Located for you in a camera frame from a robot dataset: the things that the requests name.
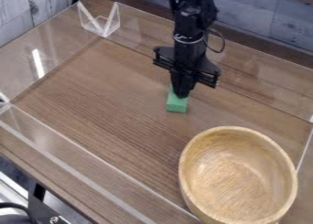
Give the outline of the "black gripper with rails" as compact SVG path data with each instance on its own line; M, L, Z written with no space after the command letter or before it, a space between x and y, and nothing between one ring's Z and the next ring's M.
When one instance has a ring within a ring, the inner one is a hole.
M174 37L173 47L154 48L154 64L170 72L174 93L186 98L195 84L202 83L215 88L221 76L221 69L206 57L207 35L186 41Z

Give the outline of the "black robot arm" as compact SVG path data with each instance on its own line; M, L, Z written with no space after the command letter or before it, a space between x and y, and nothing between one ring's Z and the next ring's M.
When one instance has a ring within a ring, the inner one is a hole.
M154 48L154 64L170 72L174 93L186 98L197 83L217 87L221 69L209 60L209 34L217 20L214 0L169 0L174 16L174 46Z

